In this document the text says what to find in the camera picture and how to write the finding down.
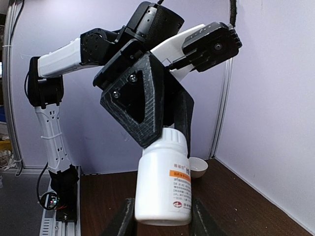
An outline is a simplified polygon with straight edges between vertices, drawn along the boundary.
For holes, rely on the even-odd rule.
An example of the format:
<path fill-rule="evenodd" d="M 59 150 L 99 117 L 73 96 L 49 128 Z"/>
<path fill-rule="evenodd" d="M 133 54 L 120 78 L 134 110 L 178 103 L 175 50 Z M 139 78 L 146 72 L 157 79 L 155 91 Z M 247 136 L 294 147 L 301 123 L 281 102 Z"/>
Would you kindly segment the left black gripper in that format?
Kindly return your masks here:
<path fill-rule="evenodd" d="M 174 125 L 180 82 L 143 45 L 128 42 L 95 76 L 102 107 L 142 147 L 156 141 L 163 126 Z"/>

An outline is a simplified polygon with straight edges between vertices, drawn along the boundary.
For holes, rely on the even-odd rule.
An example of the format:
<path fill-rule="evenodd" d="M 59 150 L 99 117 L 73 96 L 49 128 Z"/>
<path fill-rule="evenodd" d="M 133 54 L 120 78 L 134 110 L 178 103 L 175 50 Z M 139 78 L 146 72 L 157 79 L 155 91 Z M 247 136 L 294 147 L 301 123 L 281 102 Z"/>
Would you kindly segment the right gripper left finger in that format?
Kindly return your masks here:
<path fill-rule="evenodd" d="M 109 222 L 101 236 L 134 236 L 134 198 L 126 198 L 118 212 Z"/>

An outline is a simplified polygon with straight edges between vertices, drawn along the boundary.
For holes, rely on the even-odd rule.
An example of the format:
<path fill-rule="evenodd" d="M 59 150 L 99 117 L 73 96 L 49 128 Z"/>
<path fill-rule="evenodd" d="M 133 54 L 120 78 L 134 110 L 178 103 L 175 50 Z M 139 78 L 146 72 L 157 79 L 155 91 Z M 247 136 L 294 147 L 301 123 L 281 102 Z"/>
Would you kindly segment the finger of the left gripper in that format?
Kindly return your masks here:
<path fill-rule="evenodd" d="M 191 150 L 191 122 L 193 115 L 194 100 L 190 94 L 183 88 L 174 100 L 174 128 L 183 133 L 186 138 L 188 154 Z"/>

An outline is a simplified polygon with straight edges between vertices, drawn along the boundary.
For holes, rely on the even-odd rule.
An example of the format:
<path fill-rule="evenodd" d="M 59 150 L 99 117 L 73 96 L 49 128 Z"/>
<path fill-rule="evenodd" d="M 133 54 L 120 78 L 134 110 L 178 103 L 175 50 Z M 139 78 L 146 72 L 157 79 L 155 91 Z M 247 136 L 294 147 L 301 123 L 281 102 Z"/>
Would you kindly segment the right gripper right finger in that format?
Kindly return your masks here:
<path fill-rule="evenodd" d="M 215 222 L 200 199 L 193 197 L 191 214 L 191 236 L 227 236 Z"/>

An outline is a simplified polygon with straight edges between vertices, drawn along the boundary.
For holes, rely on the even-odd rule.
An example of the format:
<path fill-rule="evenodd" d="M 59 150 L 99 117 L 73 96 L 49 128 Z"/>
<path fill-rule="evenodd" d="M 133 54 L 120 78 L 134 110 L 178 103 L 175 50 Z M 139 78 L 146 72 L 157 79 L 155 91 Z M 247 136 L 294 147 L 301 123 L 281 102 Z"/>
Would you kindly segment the taller bottle white cap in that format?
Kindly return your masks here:
<path fill-rule="evenodd" d="M 188 155 L 188 145 L 182 132 L 177 129 L 164 127 L 161 136 L 147 150 L 165 149 Z"/>

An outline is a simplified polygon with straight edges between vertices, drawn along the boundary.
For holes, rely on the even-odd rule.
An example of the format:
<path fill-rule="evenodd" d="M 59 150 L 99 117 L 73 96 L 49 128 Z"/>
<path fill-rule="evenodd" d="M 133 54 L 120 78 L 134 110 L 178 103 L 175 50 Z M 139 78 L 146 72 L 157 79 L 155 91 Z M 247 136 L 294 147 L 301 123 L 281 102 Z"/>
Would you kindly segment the taller small white bottle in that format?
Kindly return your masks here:
<path fill-rule="evenodd" d="M 154 226 L 191 222 L 191 177 L 186 145 L 152 145 L 138 165 L 135 219 Z"/>

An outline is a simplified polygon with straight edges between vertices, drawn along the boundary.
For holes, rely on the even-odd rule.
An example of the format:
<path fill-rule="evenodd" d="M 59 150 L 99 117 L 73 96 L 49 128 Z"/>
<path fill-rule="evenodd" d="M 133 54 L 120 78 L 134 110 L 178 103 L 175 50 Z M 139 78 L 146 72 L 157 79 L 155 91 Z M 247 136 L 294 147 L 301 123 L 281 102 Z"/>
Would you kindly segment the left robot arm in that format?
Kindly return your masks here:
<path fill-rule="evenodd" d="M 46 168 L 51 188 L 58 194 L 72 191 L 79 179 L 60 127 L 60 105 L 65 74 L 105 65 L 130 40 L 152 49 L 176 35 L 184 19 L 160 2 L 139 4 L 129 22 L 118 30 L 94 28 L 48 54 L 32 57 L 25 92 L 34 107 L 47 150 Z"/>

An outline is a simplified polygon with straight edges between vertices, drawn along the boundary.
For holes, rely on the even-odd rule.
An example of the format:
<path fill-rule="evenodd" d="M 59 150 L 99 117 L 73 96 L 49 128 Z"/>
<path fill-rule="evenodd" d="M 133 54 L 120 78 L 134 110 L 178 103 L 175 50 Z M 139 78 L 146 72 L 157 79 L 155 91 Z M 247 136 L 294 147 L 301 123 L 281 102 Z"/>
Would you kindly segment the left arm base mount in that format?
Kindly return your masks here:
<path fill-rule="evenodd" d="M 42 208 L 48 211 L 56 212 L 56 220 L 61 222 L 73 222 L 78 219 L 77 216 L 77 182 L 79 180 L 78 172 L 75 167 L 70 166 L 65 171 L 58 171 L 56 174 L 50 172 L 51 192 L 43 195 L 39 194 L 39 184 L 44 171 L 42 171 L 36 183 L 36 196 L 38 203 Z"/>

